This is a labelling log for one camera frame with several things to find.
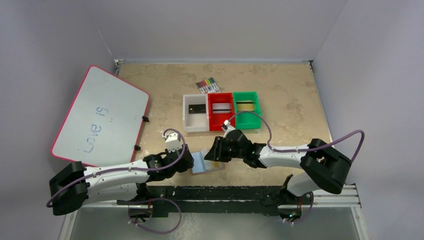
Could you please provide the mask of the green plastic bin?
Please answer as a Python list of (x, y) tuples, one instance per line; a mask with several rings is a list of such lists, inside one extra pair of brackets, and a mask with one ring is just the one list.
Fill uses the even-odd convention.
[[(236, 114), (241, 112), (237, 112), (237, 101), (253, 101), (255, 104), (255, 108), (252, 112), (259, 116), (262, 115), (259, 98), (255, 91), (233, 92), (232, 96), (234, 102), (234, 111)], [(258, 116), (251, 113), (241, 113), (235, 117), (235, 127), (240, 130), (260, 129), (261, 124), (262, 120)]]

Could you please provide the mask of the pink leather card holder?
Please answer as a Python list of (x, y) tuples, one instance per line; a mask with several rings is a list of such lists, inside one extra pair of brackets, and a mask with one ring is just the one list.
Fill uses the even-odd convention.
[(223, 162), (221, 162), (221, 168), (214, 168), (214, 162), (216, 161), (204, 160), (204, 156), (208, 151), (209, 149), (201, 149), (200, 151), (191, 153), (193, 157), (193, 167), (190, 169), (190, 173), (192, 175), (205, 174), (209, 172), (223, 170), (225, 168)]

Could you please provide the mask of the red framed whiteboard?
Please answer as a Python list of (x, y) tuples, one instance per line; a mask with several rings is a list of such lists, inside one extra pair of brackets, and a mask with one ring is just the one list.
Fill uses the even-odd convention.
[(150, 96), (92, 65), (51, 147), (51, 154), (88, 166), (132, 161)]

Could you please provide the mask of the red plastic bin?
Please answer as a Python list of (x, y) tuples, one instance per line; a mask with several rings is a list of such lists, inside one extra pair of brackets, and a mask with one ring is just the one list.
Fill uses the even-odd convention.
[[(221, 125), (225, 120), (229, 120), (235, 114), (233, 94), (231, 92), (227, 93), (209, 93), (207, 95), (208, 100), (208, 111), (209, 111), (209, 130), (211, 132), (221, 131)], [(231, 112), (230, 113), (219, 113), (214, 114), (212, 112), (213, 103), (230, 103)]]

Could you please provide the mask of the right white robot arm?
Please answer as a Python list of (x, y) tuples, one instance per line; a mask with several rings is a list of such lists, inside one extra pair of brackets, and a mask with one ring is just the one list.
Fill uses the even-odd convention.
[(288, 204), (315, 190), (340, 194), (352, 166), (347, 156), (319, 138), (300, 146), (271, 148), (266, 143), (252, 142), (238, 129), (215, 137), (204, 159), (223, 163), (241, 159), (254, 169), (302, 169), (302, 173), (289, 176), (280, 191), (282, 200)]

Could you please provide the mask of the white plastic bin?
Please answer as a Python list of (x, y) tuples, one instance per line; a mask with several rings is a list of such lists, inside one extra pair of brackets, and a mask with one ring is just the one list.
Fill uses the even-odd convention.
[[(189, 114), (189, 105), (206, 104), (206, 113)], [(187, 133), (209, 132), (209, 109), (207, 94), (184, 94), (182, 97), (182, 122)]]

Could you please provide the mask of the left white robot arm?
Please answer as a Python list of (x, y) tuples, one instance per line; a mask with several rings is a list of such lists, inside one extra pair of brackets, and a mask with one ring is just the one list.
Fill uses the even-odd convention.
[(91, 203), (118, 200), (146, 203), (149, 191), (141, 186), (160, 182), (194, 166), (188, 146), (176, 151), (165, 150), (141, 160), (109, 166), (85, 166), (69, 163), (49, 180), (50, 199), (46, 203), (55, 216), (66, 215)]

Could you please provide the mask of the orange credit card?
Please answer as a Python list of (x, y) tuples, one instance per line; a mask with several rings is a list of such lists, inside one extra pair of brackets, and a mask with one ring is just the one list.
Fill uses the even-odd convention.
[(214, 167), (215, 169), (219, 169), (219, 168), (221, 168), (221, 167), (222, 167), (222, 163), (221, 163), (221, 162), (214, 162), (214, 163), (213, 163), (213, 167)]
[(255, 104), (253, 101), (237, 101), (235, 104), (237, 112), (249, 111), (253, 112), (255, 110)]

